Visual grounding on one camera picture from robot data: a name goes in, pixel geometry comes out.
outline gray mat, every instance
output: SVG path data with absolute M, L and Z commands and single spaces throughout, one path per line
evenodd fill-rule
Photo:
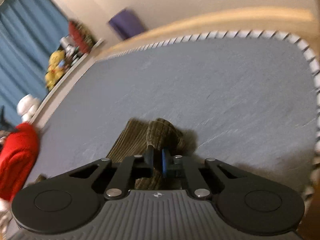
M 162 117 L 214 157 L 297 191 L 308 182 L 316 93 L 296 45 L 209 39 L 95 63 L 44 127 L 29 176 L 55 176 L 106 156 L 131 117 Z

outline curtain fold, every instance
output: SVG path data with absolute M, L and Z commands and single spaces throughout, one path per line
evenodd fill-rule
M 0 105 L 18 124 L 17 103 L 27 94 L 47 95 L 44 75 L 68 20 L 50 0 L 5 0 L 0 5 Z

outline circular cap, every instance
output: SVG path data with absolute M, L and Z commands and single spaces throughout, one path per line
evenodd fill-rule
M 61 190 L 48 190 L 35 198 L 38 209 L 46 212 L 59 211 L 70 205 L 72 197 L 68 192 Z
M 245 198 L 245 203 L 253 210 L 260 212 L 271 212 L 281 206 L 281 198 L 273 192 L 266 190 L 256 190 L 249 192 Z
M 195 195 L 198 198 L 204 198 L 210 195 L 210 191 L 205 188 L 198 188 L 195 190 Z
M 118 197 L 122 194 L 122 191 L 118 188 L 111 188 L 106 191 L 106 194 L 109 197 Z

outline red object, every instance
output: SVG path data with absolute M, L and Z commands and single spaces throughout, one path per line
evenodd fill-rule
M 69 21 L 69 34 L 72 37 L 72 39 L 75 41 L 75 43 L 79 46 L 79 50 L 82 53 L 89 53 L 90 47 L 85 42 L 84 38 L 82 37 L 80 31 L 76 27 L 76 23 L 73 21 Z
M 23 187 L 39 154 L 39 138 L 33 126 L 21 123 L 0 152 L 0 198 L 12 201 Z

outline purple object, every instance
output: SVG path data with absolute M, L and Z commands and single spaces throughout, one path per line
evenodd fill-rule
M 113 16 L 109 24 L 123 40 L 146 31 L 140 20 L 127 9 L 123 9 Z

